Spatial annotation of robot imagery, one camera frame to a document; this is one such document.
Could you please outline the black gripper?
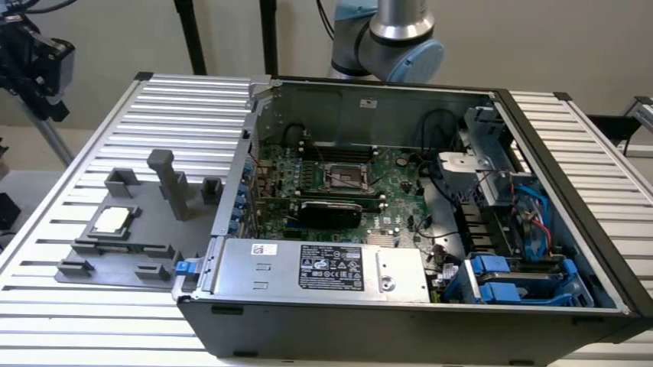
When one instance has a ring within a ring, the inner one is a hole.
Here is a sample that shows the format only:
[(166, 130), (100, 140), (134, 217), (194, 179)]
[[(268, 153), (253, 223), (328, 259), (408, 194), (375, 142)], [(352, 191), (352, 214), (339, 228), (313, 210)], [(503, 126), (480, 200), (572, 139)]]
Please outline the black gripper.
[(1, 17), (1, 88), (40, 120), (60, 122), (69, 114), (61, 98), (74, 55), (72, 43), (44, 36), (26, 16)]

